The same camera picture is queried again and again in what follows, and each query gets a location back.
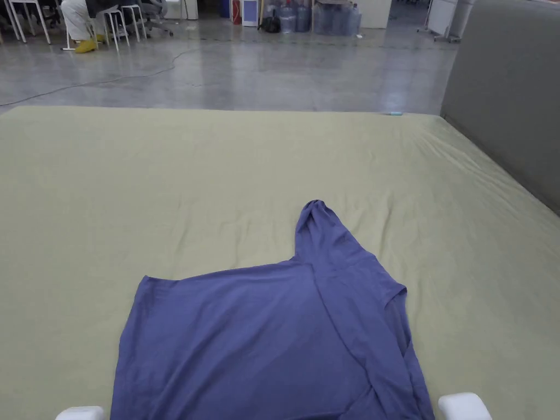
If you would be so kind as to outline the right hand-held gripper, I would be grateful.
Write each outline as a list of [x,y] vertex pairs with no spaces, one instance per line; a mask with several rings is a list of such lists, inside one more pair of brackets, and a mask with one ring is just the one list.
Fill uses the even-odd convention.
[[471,392],[444,395],[438,407],[444,419],[492,419],[482,399]]

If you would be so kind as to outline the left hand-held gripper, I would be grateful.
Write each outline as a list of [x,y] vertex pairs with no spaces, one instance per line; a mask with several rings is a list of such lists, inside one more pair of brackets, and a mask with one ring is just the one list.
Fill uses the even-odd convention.
[[59,413],[56,420],[104,420],[106,415],[100,406],[69,407]]

